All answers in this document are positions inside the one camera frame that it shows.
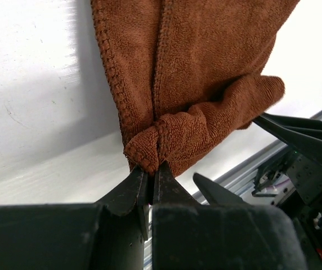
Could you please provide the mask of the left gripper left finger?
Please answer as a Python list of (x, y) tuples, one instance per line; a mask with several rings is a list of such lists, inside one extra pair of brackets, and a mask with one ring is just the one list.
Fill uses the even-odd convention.
[(99, 201), (0, 206), (0, 269), (143, 269), (147, 175)]

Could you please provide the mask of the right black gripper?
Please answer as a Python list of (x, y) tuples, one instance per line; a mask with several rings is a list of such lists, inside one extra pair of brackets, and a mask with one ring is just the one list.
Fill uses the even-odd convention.
[[(253, 120), (286, 147), (257, 168), (253, 197), (269, 197), (293, 222), (308, 269), (322, 269), (322, 121), (263, 113)], [(194, 173), (200, 204), (250, 206), (240, 196), (211, 179)]]

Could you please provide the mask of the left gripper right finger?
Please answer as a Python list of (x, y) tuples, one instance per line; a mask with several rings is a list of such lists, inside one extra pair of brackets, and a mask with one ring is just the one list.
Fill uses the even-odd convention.
[(155, 174), (154, 269), (306, 269), (291, 219), (269, 205), (197, 202), (168, 163)]

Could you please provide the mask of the brown microfibre towel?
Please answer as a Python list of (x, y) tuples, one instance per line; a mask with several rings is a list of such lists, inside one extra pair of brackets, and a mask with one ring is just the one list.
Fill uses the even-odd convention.
[(92, 1), (130, 167), (175, 176), (277, 103), (262, 71), (297, 1)]

